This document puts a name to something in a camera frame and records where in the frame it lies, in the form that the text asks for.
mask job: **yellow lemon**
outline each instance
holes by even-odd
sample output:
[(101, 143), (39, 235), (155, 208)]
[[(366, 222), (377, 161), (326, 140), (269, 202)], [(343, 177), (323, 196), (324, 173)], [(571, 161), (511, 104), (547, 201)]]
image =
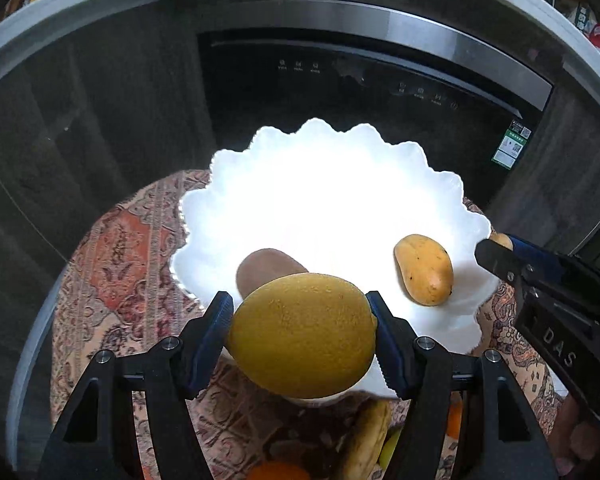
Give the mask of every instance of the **yellow lemon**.
[(293, 274), (254, 290), (234, 314), (226, 346), (258, 386), (318, 399), (353, 386), (376, 348), (376, 317), (355, 285)]

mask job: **paisley fabric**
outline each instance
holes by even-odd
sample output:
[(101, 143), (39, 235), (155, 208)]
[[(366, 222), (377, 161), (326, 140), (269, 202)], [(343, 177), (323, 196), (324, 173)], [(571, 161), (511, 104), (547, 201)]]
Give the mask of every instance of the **paisley fabric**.
[[(80, 242), (62, 280), (54, 318), (53, 423), (98, 350), (109, 348), (118, 356), (143, 352), (202, 314), (198, 302), (173, 283), (169, 259), (186, 236), (178, 202), (208, 180), (202, 170), (159, 180), (107, 212)], [(503, 354), (548, 434), (561, 400), (546, 365), (513, 328), (515, 310), (512, 289), (501, 283), (478, 313), (483, 340), (475, 352), (492, 347)], [(314, 478), (326, 478), (362, 400), (347, 397), (333, 406), (302, 408), (261, 390), (221, 359), (208, 388), (189, 403), (189, 414), (216, 479), (241, 480), (254, 464), (271, 458), (297, 462)], [(394, 402), (393, 426), (404, 422), (407, 410), (408, 402)], [(139, 392), (134, 415), (145, 478), (157, 480)], [(456, 446), (446, 439), (438, 478), (450, 477)], [(381, 476), (377, 466), (370, 478)]]

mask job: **yellow fruit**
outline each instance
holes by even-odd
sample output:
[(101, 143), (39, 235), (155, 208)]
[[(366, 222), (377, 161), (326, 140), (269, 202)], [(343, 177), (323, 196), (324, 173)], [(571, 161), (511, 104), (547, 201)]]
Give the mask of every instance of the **yellow fruit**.
[(311, 480), (309, 473), (285, 462), (263, 462), (254, 467), (246, 480)]
[(358, 415), (332, 480), (365, 480), (373, 471), (391, 421), (388, 400), (370, 400)]
[(404, 286), (420, 304), (433, 306), (446, 301), (454, 284), (454, 270), (445, 248), (423, 235), (409, 235), (394, 249)]
[(493, 233), (489, 237), (489, 240), (493, 240), (497, 244), (500, 244), (501, 246), (506, 247), (510, 251), (513, 250), (513, 242), (511, 241), (511, 238), (509, 238), (504, 233)]
[(387, 466), (389, 465), (389, 462), (391, 461), (391, 457), (394, 455), (395, 446), (396, 444), (398, 444), (398, 439), (400, 438), (401, 433), (402, 428), (398, 428), (386, 440), (384, 446), (382, 446), (382, 451), (380, 452), (380, 456), (378, 457), (378, 463), (380, 467), (385, 471)]
[(326, 274), (293, 274), (253, 291), (226, 341), (258, 386), (297, 399), (340, 393), (362, 378), (376, 348), (376, 318), (354, 285)]

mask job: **white scalloped bowl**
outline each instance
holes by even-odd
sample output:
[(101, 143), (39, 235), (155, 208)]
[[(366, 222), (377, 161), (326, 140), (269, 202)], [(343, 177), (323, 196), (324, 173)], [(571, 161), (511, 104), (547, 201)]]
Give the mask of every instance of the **white scalloped bowl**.
[[(432, 170), (419, 144), (387, 144), (369, 124), (336, 132), (312, 119), (294, 134), (266, 126), (244, 152), (217, 152), (209, 185), (182, 198), (189, 233), (171, 259), (171, 273), (203, 306), (226, 290), (238, 308), (238, 265), (253, 251), (275, 248), (309, 272), (338, 276), (363, 292), (378, 290), (418, 335), (469, 353), (481, 338), (476, 313), (498, 279), (474, 257), (490, 222), (468, 211), (462, 196), (460, 177)], [(451, 258), (453, 293), (442, 306), (421, 306), (402, 290), (394, 246), (409, 234), (433, 238)], [(357, 384), (308, 403), (355, 391), (395, 398), (374, 358)]]

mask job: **dark wood panel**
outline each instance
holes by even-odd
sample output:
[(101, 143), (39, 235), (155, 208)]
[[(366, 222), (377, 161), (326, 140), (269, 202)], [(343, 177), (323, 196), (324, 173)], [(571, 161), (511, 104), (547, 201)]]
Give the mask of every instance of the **dark wood panel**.
[[(0, 451), (13, 375), (33, 320), (65, 261), (0, 186)], [(48, 426), (48, 414), (44, 416)]]
[(196, 39), (176, 21), (159, 6), (111, 16), (0, 81), (0, 180), (65, 258), (116, 202), (210, 160)]
[(569, 252), (600, 220), (600, 107), (567, 74), (486, 213), (498, 231)]
[(18, 472), (36, 472), (51, 435), (51, 330), (42, 343), (31, 373), (20, 415)]

